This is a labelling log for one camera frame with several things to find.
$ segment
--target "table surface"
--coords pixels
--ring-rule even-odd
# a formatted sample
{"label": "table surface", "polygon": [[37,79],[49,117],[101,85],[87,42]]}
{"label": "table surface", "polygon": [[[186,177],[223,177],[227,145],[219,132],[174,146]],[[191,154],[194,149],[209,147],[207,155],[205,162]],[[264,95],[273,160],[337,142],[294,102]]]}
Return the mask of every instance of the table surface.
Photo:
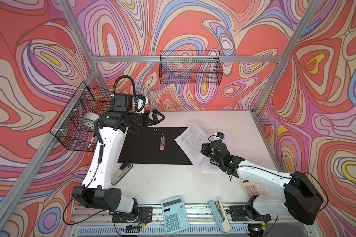
{"label": "table surface", "polygon": [[[222,132],[230,153],[254,164],[275,169],[250,111],[175,111],[163,112],[165,120],[158,127],[188,127],[194,120],[208,135]],[[115,162],[117,170],[121,164]],[[185,203],[208,203],[220,197],[222,202],[246,202],[248,198],[240,179],[227,174],[204,174],[200,166],[134,164],[114,186],[122,195],[136,198],[139,204],[160,204],[175,196]],[[267,189],[269,195],[276,195]]]}

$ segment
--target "aluminum frame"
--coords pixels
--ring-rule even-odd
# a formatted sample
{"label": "aluminum frame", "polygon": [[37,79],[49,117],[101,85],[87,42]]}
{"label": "aluminum frame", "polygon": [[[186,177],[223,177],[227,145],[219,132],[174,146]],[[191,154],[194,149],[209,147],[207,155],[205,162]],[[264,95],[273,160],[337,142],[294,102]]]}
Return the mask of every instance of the aluminum frame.
{"label": "aluminum frame", "polygon": [[[272,75],[268,79],[266,85],[263,87],[261,93],[259,94],[256,103],[254,104],[252,110],[254,111],[255,108],[258,108],[260,104],[263,102],[263,98],[268,94],[271,90],[271,87],[275,83],[278,78],[280,71],[283,69],[286,61],[289,58],[294,46],[297,44],[300,36],[302,35],[303,30],[307,26],[308,22],[310,21],[311,17],[313,16],[317,6],[323,0],[311,0],[308,7],[305,9],[301,19],[297,27],[295,28],[293,35],[290,37],[288,44],[284,49],[284,53],[281,56],[221,56],[221,62],[229,62],[229,63],[236,63],[236,62],[246,62],[246,63],[277,63],[275,68],[272,71]],[[78,20],[76,15],[69,4],[68,0],[59,0],[61,9],[66,16],[67,22],[70,24],[71,29],[73,31],[78,44],[81,46],[83,50],[83,54],[86,57],[88,64],[90,65],[92,71],[90,75],[86,78],[86,84],[92,85],[94,80],[96,79],[98,84],[101,87],[107,88],[107,85],[99,72],[97,67],[97,63],[102,62],[139,62],[139,63],[150,63],[150,62],[159,62],[159,56],[96,56],[93,55],[85,37],[83,36],[83,32],[79,26]],[[74,98],[71,99],[67,108],[72,108],[77,98],[79,98],[81,92],[76,93]],[[58,122],[62,122],[63,119],[66,118],[68,115],[69,110],[64,110],[62,112],[63,115],[60,116]],[[256,124],[259,124],[256,116],[252,113],[252,117],[254,118]],[[31,182],[33,181],[34,177],[38,173],[39,169],[41,168],[42,164],[44,163],[45,159],[50,154],[53,146],[56,144],[57,140],[52,136],[52,134],[48,134],[47,138],[43,141],[40,145],[36,153],[33,155],[29,163],[24,168],[23,172],[15,181],[14,185],[10,188],[7,195],[4,199],[0,202],[0,232],[4,228],[6,222],[9,220],[10,216],[14,212],[15,208],[17,207],[19,201],[23,197],[24,193],[30,186]]]}

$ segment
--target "black wire mesh basket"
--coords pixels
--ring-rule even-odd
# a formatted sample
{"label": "black wire mesh basket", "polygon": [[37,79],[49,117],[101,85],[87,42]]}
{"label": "black wire mesh basket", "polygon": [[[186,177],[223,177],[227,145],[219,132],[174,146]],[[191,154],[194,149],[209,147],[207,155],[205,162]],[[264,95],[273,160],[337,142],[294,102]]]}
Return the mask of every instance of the black wire mesh basket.
{"label": "black wire mesh basket", "polygon": [[160,51],[159,81],[161,84],[219,85],[223,77],[217,50]]}
{"label": "black wire mesh basket", "polygon": [[86,118],[85,114],[91,112],[100,116],[108,110],[111,100],[108,89],[86,86],[60,128],[56,133],[51,133],[67,150],[94,151],[98,141],[95,122]]}

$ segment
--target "blue stapler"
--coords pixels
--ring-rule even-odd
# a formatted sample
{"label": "blue stapler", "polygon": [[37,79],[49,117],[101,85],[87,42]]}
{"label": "blue stapler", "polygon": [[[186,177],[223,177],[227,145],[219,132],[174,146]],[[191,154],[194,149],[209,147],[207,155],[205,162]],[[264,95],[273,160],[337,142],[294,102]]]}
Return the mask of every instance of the blue stapler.
{"label": "blue stapler", "polygon": [[229,225],[229,221],[227,218],[227,214],[225,213],[222,201],[218,198],[218,201],[210,201],[209,207],[211,208],[212,214],[218,224],[220,230],[224,233],[228,233],[231,231],[231,225]]}

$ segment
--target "black mat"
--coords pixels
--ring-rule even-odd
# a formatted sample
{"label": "black mat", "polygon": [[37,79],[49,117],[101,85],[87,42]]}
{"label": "black mat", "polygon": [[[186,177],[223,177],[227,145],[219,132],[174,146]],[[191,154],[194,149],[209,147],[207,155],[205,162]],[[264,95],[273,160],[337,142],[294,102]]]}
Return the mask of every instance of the black mat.
{"label": "black mat", "polygon": [[[144,127],[138,134],[127,133],[118,163],[192,165],[175,142],[186,127]],[[161,133],[165,136],[165,150],[159,149]]]}

